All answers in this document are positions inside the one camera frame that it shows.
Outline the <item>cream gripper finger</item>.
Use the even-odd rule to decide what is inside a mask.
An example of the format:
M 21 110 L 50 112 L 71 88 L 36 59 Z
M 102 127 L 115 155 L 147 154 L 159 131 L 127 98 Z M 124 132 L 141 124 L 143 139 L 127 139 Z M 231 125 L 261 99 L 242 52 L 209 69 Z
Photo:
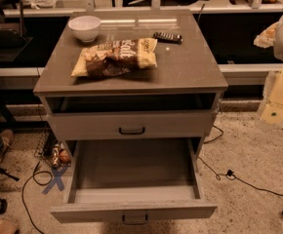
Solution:
M 269 48 L 273 46 L 275 31 L 278 23 L 275 22 L 265 29 L 260 35 L 257 35 L 254 40 L 254 45 L 260 48 Z
M 283 68 L 268 73 L 258 114 L 260 120 L 269 125 L 280 124 L 283 121 Z

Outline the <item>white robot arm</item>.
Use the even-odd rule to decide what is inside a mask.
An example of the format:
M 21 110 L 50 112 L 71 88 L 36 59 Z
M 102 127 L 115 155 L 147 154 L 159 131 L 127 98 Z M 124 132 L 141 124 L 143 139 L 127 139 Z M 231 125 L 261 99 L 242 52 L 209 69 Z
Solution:
M 258 35 L 254 45 L 261 48 L 272 47 L 274 56 L 283 61 L 283 16 Z M 258 113 L 261 121 L 270 125 L 283 121 L 283 68 L 268 73 L 263 89 L 263 102 Z

